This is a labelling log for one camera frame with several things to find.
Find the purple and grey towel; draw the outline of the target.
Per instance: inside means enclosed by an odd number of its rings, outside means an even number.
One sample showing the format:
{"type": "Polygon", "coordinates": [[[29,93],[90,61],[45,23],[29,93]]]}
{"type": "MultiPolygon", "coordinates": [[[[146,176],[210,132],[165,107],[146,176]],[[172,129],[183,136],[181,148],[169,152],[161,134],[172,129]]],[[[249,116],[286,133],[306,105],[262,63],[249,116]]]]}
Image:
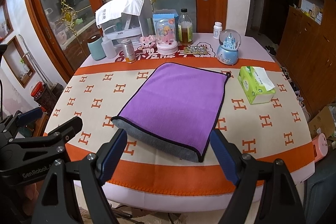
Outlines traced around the purple and grey towel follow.
{"type": "Polygon", "coordinates": [[[111,121],[157,150],[203,162],[230,77],[230,72],[162,64],[111,121]]]}

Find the red lidded jar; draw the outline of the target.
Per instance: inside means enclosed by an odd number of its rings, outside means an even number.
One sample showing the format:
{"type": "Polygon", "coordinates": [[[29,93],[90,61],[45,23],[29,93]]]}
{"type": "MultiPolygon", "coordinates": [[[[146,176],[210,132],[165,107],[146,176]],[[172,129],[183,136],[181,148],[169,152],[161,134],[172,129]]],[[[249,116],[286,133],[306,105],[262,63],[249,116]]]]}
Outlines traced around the red lidded jar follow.
{"type": "Polygon", "coordinates": [[[39,98],[42,93],[45,90],[45,85],[44,83],[42,83],[41,81],[39,81],[31,90],[31,96],[33,97],[33,99],[37,99],[39,98]]]}

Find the pink piggy object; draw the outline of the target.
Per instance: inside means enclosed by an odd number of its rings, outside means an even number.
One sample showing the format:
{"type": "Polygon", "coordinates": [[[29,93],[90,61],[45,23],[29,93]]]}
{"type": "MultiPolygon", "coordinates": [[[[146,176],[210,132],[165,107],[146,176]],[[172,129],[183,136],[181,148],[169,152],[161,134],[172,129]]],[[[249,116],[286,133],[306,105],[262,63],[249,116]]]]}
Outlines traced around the pink piggy object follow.
{"type": "Polygon", "coordinates": [[[314,162],[318,162],[323,159],[328,153],[328,144],[325,134],[320,133],[312,140],[314,162]]]}

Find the orange H-pattern tablecloth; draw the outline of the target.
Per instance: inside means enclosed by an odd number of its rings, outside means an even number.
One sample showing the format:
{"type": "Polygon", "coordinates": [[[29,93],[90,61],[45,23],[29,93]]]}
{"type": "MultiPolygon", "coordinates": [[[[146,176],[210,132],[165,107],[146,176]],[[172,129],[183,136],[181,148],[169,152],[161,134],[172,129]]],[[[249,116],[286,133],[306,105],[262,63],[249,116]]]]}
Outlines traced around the orange H-pattern tablecloth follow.
{"type": "Polygon", "coordinates": [[[117,188],[159,196],[225,196],[234,190],[209,144],[218,129],[240,152],[261,161],[282,159],[295,182],[315,171],[302,108],[280,67],[213,57],[146,59],[79,68],[51,113],[46,131],[83,121],[67,144],[72,160],[96,152],[120,126],[130,134],[106,194],[117,188]]]}

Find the teal cylindrical container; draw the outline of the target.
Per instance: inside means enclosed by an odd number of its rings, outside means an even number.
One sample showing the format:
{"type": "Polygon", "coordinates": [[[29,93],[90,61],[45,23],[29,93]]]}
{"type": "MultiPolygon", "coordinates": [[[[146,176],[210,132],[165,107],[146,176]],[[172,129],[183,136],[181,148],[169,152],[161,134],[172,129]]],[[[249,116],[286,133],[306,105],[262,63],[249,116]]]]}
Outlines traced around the teal cylindrical container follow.
{"type": "Polygon", "coordinates": [[[102,48],[102,37],[100,35],[94,35],[88,39],[87,46],[91,53],[92,59],[99,61],[106,57],[106,54],[102,48]]]}

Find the cardboard box on floor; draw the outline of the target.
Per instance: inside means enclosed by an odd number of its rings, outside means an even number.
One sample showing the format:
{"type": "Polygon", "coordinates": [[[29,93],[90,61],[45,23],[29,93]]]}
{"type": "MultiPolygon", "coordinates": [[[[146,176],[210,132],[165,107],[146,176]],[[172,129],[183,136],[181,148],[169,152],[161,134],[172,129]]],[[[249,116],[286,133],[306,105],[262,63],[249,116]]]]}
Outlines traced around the cardboard box on floor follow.
{"type": "Polygon", "coordinates": [[[312,138],[323,133],[326,138],[335,139],[335,104],[325,106],[308,126],[312,138]]]}

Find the white squeeze bottle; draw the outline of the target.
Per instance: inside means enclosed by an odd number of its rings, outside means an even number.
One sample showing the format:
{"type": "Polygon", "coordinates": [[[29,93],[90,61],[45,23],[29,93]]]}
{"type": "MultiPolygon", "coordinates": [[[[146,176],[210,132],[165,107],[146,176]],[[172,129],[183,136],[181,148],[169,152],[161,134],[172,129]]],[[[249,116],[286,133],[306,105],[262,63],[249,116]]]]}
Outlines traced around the white squeeze bottle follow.
{"type": "Polygon", "coordinates": [[[117,53],[111,39],[107,38],[106,36],[103,36],[101,46],[108,59],[113,59],[116,57],[117,53]]]}

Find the silver orange can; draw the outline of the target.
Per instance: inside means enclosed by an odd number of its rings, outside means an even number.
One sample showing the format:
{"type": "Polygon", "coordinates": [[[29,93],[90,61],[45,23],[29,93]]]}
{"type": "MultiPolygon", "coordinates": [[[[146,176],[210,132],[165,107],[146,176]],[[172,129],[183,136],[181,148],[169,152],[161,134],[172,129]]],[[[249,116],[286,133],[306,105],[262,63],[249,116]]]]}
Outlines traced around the silver orange can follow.
{"type": "Polygon", "coordinates": [[[136,61],[135,51],[133,47],[133,43],[130,39],[123,39],[121,42],[122,51],[125,56],[127,63],[133,63],[136,61]]]}

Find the green tissue pack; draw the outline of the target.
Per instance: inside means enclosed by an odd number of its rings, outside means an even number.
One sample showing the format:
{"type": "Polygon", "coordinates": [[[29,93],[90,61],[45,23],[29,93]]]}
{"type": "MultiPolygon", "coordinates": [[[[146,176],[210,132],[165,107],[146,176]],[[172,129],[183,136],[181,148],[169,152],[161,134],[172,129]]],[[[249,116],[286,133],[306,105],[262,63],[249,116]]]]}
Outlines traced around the green tissue pack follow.
{"type": "Polygon", "coordinates": [[[275,85],[262,67],[241,67],[238,81],[251,105],[268,103],[276,94],[275,85]]]}

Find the white appliance with cloth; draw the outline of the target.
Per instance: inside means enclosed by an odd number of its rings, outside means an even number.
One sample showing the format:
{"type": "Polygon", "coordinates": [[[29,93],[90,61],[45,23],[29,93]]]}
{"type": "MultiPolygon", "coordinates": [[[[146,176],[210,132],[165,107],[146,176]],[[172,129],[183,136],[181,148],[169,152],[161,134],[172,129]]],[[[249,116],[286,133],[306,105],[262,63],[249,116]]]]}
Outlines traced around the white appliance with cloth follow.
{"type": "Polygon", "coordinates": [[[154,34],[150,0],[111,0],[95,12],[96,26],[116,48],[123,39],[139,46],[139,38],[154,34]]]}

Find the pink dome music box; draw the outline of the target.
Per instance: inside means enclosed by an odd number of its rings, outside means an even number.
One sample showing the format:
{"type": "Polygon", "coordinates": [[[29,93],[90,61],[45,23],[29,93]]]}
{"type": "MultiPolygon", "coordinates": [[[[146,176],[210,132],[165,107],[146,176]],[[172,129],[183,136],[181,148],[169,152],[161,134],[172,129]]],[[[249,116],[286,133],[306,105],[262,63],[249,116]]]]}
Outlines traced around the pink dome music box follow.
{"type": "Polygon", "coordinates": [[[178,51],[174,18],[157,20],[155,32],[157,50],[160,55],[173,55],[178,51]]]}

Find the wooden shelf cabinet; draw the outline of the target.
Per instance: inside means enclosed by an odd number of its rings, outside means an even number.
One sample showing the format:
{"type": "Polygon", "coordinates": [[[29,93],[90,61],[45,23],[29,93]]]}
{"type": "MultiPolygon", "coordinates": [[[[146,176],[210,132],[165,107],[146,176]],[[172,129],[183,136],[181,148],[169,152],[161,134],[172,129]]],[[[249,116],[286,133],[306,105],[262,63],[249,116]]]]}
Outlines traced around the wooden shelf cabinet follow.
{"type": "Polygon", "coordinates": [[[315,116],[335,101],[335,0],[293,0],[276,59],[315,116]]]}

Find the blue carton box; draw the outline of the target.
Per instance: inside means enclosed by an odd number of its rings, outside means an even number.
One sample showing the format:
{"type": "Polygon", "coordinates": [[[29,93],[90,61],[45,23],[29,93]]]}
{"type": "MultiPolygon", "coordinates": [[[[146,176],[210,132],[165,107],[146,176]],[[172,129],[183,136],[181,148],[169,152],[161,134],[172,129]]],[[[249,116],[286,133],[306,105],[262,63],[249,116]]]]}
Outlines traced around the blue carton box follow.
{"type": "Polygon", "coordinates": [[[153,12],[155,35],[164,42],[177,40],[178,14],[175,9],[160,9],[153,12]]]}

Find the blue castle snow globe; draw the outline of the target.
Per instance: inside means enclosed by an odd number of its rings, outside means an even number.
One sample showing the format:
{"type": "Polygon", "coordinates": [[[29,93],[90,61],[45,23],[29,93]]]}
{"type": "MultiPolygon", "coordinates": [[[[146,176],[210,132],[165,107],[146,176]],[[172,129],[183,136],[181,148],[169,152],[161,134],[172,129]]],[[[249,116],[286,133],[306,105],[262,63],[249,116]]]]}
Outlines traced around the blue castle snow globe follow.
{"type": "Polygon", "coordinates": [[[231,29],[222,31],[219,35],[217,59],[225,65],[235,65],[239,59],[239,47],[242,42],[240,34],[231,29]]]}

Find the blister pill pack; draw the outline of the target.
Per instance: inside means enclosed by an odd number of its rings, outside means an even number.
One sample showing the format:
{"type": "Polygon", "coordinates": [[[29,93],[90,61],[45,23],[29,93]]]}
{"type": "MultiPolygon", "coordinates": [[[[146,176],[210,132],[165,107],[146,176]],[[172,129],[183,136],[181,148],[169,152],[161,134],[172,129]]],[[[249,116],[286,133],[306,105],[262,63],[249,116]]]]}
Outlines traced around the blister pill pack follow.
{"type": "Polygon", "coordinates": [[[185,55],[207,55],[207,47],[205,46],[187,46],[184,47],[183,53],[185,55]]]}

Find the oil bottle with amber liquid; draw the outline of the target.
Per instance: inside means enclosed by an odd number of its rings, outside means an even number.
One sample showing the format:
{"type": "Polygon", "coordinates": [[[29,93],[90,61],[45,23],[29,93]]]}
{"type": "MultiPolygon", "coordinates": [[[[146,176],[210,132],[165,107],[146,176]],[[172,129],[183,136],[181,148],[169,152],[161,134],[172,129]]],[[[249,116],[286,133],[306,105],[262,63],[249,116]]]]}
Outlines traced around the oil bottle with amber liquid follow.
{"type": "Polygon", "coordinates": [[[193,43],[193,23],[187,9],[181,9],[178,19],[178,36],[181,45],[189,46],[193,43]]]}

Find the white pill bottle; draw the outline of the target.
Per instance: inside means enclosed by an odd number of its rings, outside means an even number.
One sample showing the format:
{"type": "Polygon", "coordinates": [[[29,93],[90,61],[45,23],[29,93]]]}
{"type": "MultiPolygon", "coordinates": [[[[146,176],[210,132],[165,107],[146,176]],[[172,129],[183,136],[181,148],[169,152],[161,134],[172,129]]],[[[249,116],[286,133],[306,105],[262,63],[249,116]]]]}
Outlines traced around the white pill bottle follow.
{"type": "Polygon", "coordinates": [[[218,39],[222,30],[223,30],[222,23],[221,22],[215,22],[214,27],[213,27],[213,37],[215,39],[218,39]]]}

